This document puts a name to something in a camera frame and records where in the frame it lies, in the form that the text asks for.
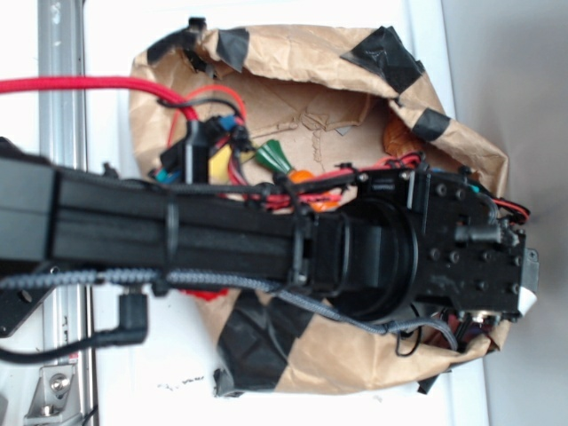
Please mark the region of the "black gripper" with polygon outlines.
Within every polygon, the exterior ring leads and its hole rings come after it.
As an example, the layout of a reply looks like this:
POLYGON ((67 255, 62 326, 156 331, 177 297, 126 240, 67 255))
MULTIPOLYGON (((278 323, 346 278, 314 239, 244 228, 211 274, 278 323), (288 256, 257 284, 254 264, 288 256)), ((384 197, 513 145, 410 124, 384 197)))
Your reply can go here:
POLYGON ((516 321, 536 301, 539 263, 525 233, 467 177, 436 170, 380 170, 359 185, 366 234, 364 320, 410 304, 516 321))

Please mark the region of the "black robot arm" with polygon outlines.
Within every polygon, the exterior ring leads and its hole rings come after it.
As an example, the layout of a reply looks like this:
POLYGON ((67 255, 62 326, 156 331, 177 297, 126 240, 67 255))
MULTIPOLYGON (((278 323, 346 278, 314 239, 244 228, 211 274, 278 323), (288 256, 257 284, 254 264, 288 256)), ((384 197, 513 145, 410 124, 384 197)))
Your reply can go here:
POLYGON ((1 285, 226 288, 237 275, 362 321, 414 305, 516 320, 535 301, 539 262, 504 208, 467 177, 422 167, 162 186, 3 157, 1 285))

